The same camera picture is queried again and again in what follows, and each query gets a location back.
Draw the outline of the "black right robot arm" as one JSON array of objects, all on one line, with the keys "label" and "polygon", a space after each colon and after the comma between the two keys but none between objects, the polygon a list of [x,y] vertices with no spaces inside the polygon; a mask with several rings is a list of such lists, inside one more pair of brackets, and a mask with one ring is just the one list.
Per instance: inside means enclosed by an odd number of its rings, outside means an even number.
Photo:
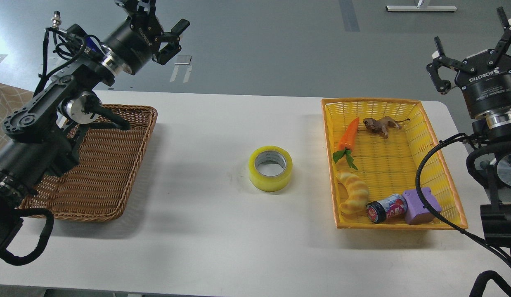
[{"label": "black right robot arm", "polygon": [[[494,48],[486,49],[458,61],[445,55],[439,37],[436,51],[426,70],[437,92],[447,94],[452,88],[461,90],[470,118],[473,134],[458,133],[440,141],[420,162],[416,172],[416,190],[425,209],[435,218],[460,231],[479,245],[501,258],[511,268],[511,204],[499,198],[499,189],[511,189],[511,19],[502,7],[497,14],[503,35]],[[427,161],[442,148],[455,142],[473,147],[466,158],[469,175],[489,194],[489,204],[480,206],[484,238],[456,226],[433,210],[421,190],[421,172]],[[481,297],[489,281],[511,297],[511,286],[495,271],[478,275],[469,295]]]}]

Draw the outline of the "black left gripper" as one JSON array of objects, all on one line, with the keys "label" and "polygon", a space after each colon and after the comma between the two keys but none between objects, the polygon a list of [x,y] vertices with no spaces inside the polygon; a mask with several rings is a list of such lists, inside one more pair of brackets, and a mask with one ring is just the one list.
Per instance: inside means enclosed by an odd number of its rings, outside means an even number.
[{"label": "black left gripper", "polygon": [[181,51],[182,33],[191,24],[187,19],[163,32],[156,17],[156,0],[116,0],[115,4],[124,9],[127,18],[103,43],[123,60],[127,73],[135,75],[151,59],[165,65]]}]

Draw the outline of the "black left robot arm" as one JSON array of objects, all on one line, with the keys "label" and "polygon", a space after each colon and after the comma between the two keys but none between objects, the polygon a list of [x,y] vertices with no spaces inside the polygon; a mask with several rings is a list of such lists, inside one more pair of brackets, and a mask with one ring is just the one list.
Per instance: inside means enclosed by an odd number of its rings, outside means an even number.
[{"label": "black left robot arm", "polygon": [[[60,177],[79,164],[79,147],[89,129],[129,130],[121,116],[102,107],[93,88],[112,86],[125,72],[135,75],[152,60],[165,65],[182,49],[180,39],[190,26],[180,19],[170,31],[156,17],[154,0],[117,0],[127,14],[105,40],[79,25],[61,28],[60,12],[43,39],[43,71],[29,102],[7,116],[2,127],[10,141],[0,150],[0,258],[14,266],[29,264],[44,252],[54,215],[39,207],[20,209],[36,195],[44,175]],[[24,217],[46,219],[35,249],[25,256],[7,250]]]}]

